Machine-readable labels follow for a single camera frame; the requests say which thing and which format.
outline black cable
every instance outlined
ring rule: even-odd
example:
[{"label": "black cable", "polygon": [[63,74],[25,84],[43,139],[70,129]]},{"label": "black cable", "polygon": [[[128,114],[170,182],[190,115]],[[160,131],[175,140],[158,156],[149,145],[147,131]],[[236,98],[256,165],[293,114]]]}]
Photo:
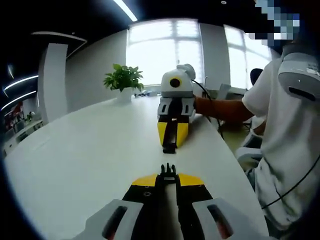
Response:
[{"label": "black cable", "polygon": [[283,199],[286,195],[288,195],[292,190],[294,190],[294,189],[309,175],[309,173],[314,169],[314,167],[316,166],[316,164],[317,164],[317,162],[318,162],[319,159],[320,159],[320,154],[319,154],[318,158],[315,160],[315,162],[314,162],[314,164],[312,165],[312,167],[310,168],[310,170],[304,175],[303,178],[301,178],[300,181],[298,181],[298,182],[296,183],[296,185],[294,185],[289,191],[287,191],[285,194],[283,194],[282,196],[280,196],[278,199],[276,199],[276,200],[274,200],[273,202],[270,202],[269,204],[263,206],[262,209],[265,209],[265,208],[269,207],[270,205],[278,202],[279,200]]},{"label": "black cable", "polygon": [[[200,88],[202,88],[202,90],[205,92],[207,98],[210,100],[210,103],[212,104],[212,106],[214,106],[214,103],[212,102],[212,98],[210,97],[210,95],[209,95],[209,93],[207,92],[207,90],[206,90],[200,83],[198,83],[197,81],[192,80],[192,82],[196,83]],[[223,132],[222,132],[222,128],[221,128],[220,121],[219,121],[218,118],[216,118],[216,121],[217,121],[217,123],[218,123],[218,131],[219,131],[222,139],[225,140],[224,135],[223,135]]]}]

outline white table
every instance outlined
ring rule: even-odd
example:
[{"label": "white table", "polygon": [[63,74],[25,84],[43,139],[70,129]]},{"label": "white table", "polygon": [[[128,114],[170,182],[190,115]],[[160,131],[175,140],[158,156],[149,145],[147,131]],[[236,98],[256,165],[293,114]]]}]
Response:
[{"label": "white table", "polygon": [[176,154],[164,154],[157,129],[159,97],[118,105],[101,102],[40,128],[7,156],[14,193],[45,239],[72,238],[88,217],[131,183],[161,164],[201,177],[211,195],[222,197],[268,235],[257,197],[234,155],[202,116]]},{"label": "white table", "polygon": [[6,141],[3,145],[3,149],[5,150],[6,154],[10,154],[17,147],[17,145],[19,144],[18,137],[20,137],[21,134],[25,133],[29,129],[41,123],[42,120],[31,122],[30,124],[26,125],[23,129],[18,131],[16,134],[14,134],[12,138]]}]

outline window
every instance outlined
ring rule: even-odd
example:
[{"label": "window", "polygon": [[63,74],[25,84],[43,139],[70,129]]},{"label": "window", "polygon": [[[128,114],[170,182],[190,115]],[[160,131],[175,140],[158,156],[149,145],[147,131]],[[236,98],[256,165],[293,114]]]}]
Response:
[{"label": "window", "polygon": [[244,31],[224,25],[228,43],[231,86],[239,89],[252,87],[250,72],[252,69],[264,69],[272,60],[268,46],[261,40],[250,39]]},{"label": "window", "polygon": [[191,64],[196,81],[204,78],[200,28],[193,19],[161,19],[129,28],[126,64],[143,71],[145,86],[160,85],[165,72],[178,64]]}]

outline black ceiling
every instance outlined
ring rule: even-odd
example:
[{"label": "black ceiling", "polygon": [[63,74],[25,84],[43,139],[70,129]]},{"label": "black ceiling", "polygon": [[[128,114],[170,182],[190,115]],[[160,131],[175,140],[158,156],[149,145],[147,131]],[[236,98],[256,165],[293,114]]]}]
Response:
[{"label": "black ceiling", "polygon": [[[255,7],[254,0],[124,0],[139,21],[159,18],[194,18],[200,23],[227,24],[247,33],[274,33],[274,22]],[[86,47],[97,40],[124,30],[133,22],[113,0],[32,0],[1,3],[0,79],[4,88],[13,81],[8,64],[13,65],[14,80],[36,75],[48,38],[31,35],[52,31],[88,40]],[[30,90],[37,81],[14,88],[3,104]]]}]

